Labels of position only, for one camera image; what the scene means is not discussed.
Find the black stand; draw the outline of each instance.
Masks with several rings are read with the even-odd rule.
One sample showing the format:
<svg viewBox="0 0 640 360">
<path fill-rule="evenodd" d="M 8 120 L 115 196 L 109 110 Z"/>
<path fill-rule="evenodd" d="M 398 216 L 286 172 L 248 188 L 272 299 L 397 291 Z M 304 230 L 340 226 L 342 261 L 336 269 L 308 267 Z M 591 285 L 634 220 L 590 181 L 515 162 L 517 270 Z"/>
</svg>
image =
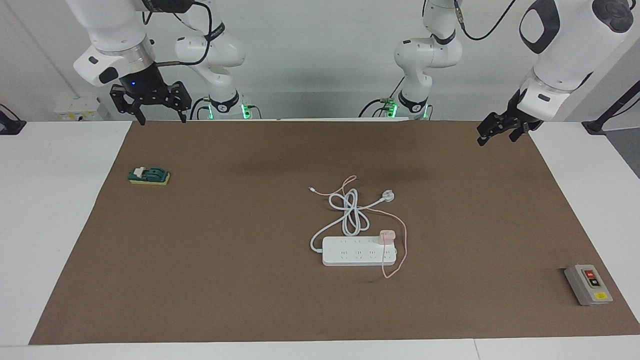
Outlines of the black stand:
<svg viewBox="0 0 640 360">
<path fill-rule="evenodd" d="M 23 120 L 11 120 L 0 111 L 0 124 L 4 126 L 4 129 L 0 131 L 0 135 L 18 135 L 27 122 Z"/>
<path fill-rule="evenodd" d="M 582 122 L 582 126 L 584 126 L 584 128 L 587 129 L 587 132 L 591 135 L 604 135 L 605 132 L 602 131 L 602 127 L 604 126 L 604 124 L 609 119 L 611 119 L 611 117 L 613 117 L 613 115 L 615 115 L 620 109 L 622 109 L 624 105 L 626 105 L 631 99 L 633 99 L 634 96 L 636 96 L 636 94 L 638 94 L 639 92 L 640 81 L 635 83 L 634 86 L 631 86 L 631 88 L 627 92 L 625 92 L 625 95 L 622 95 L 622 97 L 620 97 L 615 104 L 611 105 L 611 107 L 607 111 L 605 111 L 604 114 L 602 114 L 599 118 L 594 121 L 584 121 Z"/>
</svg>

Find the gray floor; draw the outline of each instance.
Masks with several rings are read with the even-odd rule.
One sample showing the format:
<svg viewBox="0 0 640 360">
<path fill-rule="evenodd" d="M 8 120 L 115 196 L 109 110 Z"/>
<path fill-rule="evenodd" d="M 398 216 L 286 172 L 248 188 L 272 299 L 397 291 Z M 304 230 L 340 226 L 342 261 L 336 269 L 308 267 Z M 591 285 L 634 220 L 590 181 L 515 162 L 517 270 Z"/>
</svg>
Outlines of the gray floor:
<svg viewBox="0 0 640 360">
<path fill-rule="evenodd" d="M 607 138 L 640 177 L 640 128 L 607 131 Z"/>
</svg>

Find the white table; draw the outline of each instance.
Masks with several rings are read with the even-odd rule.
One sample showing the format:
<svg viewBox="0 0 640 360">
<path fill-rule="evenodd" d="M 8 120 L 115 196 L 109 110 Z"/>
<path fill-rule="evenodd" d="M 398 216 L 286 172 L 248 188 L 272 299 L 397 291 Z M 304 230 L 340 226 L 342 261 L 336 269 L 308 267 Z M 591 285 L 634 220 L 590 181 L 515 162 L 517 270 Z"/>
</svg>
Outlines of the white table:
<svg viewBox="0 0 640 360">
<path fill-rule="evenodd" d="M 26 346 L 130 125 L 32 122 L 0 137 L 0 359 L 640 358 L 640 336 Z M 640 179 L 580 124 L 547 123 L 532 137 L 640 318 Z"/>
</svg>

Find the green and yellow object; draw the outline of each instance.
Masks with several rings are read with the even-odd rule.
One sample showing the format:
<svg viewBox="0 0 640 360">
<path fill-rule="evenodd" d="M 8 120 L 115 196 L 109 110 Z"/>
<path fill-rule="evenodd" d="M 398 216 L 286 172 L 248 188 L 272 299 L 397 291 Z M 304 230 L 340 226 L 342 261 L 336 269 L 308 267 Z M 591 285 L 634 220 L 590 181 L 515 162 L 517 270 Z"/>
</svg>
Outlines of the green and yellow object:
<svg viewBox="0 0 640 360">
<path fill-rule="evenodd" d="M 159 167 L 152 167 L 148 170 L 145 167 L 139 167 L 131 170 L 127 179 L 132 184 L 166 185 L 170 176 L 169 172 Z"/>
</svg>

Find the power strip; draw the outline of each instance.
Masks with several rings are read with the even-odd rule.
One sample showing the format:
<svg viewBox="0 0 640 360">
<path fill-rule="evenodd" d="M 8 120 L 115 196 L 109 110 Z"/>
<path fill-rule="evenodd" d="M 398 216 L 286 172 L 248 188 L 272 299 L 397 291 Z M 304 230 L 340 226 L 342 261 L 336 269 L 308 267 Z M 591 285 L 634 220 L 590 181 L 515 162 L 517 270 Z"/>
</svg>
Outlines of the power strip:
<svg viewBox="0 0 640 360">
<path fill-rule="evenodd" d="M 386 248 L 378 236 L 327 236 L 322 240 L 322 262 L 326 266 L 381 266 L 385 251 L 385 266 L 396 263 L 396 246 Z"/>
</svg>

